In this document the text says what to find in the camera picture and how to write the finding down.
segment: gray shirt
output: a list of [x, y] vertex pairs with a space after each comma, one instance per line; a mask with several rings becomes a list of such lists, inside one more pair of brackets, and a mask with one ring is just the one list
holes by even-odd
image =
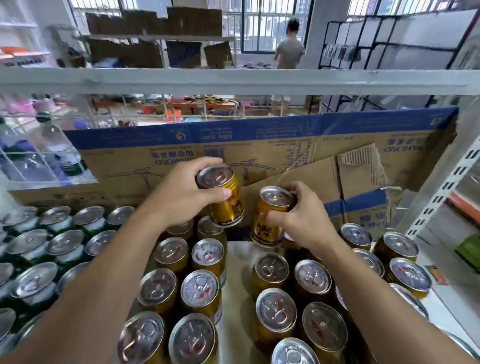
[[293, 70], [297, 68], [300, 57], [305, 54], [305, 47], [296, 38], [287, 38], [280, 42], [276, 53], [280, 56], [277, 69]]

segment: hand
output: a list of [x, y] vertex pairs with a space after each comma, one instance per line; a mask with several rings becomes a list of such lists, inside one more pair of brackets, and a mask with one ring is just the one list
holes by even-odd
[[303, 182], [293, 182], [287, 189], [297, 194], [296, 206], [290, 212], [268, 211], [266, 223], [282, 227], [293, 240], [310, 250], [336, 241], [338, 234], [316, 193]]
[[146, 209], [156, 215], [157, 224], [162, 228], [181, 225], [209, 204], [222, 202], [232, 195], [228, 188], [201, 190], [195, 177], [209, 166], [223, 164], [222, 158], [201, 157], [188, 162], [180, 162], [149, 195], [139, 209]]

